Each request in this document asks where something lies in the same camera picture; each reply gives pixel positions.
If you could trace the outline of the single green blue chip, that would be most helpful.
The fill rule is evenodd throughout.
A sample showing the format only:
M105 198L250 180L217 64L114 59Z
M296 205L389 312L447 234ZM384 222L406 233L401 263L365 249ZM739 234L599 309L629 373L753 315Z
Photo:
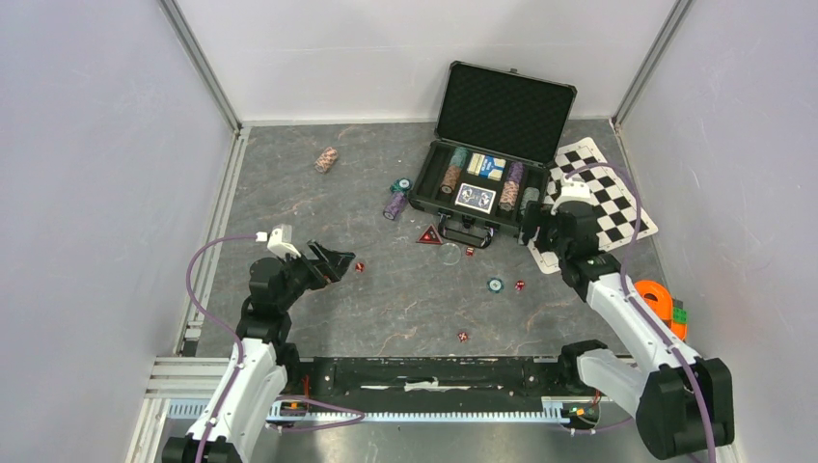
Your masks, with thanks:
M486 286L492 293L500 293L504 290L504 282L499 278L491 278Z

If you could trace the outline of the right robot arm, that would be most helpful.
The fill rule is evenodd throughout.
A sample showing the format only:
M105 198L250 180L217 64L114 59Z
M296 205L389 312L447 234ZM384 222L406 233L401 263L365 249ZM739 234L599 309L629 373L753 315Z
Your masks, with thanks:
M530 203L521 238L558 258L563 281L603 317L631 354L629 366L596 340L566 345L557 368L571 394L588 387L612 399L635 422L657 459L733 444L732 375L719 358L706 359L675 336L646 304L615 256L601 250L591 204Z

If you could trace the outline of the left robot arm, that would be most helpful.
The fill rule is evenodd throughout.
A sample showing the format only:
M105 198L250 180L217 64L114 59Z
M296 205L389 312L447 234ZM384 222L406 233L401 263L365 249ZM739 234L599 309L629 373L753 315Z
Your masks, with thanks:
M249 270L249 295L231 331L234 346L228 368L209 403L187 433L171 438L161 452L164 462L248 462L269 411L281 393L302 383L297 347L287 341L289 309L308 290L337 283L356 258L315 241L313 256L271 233L257 235L270 256Z

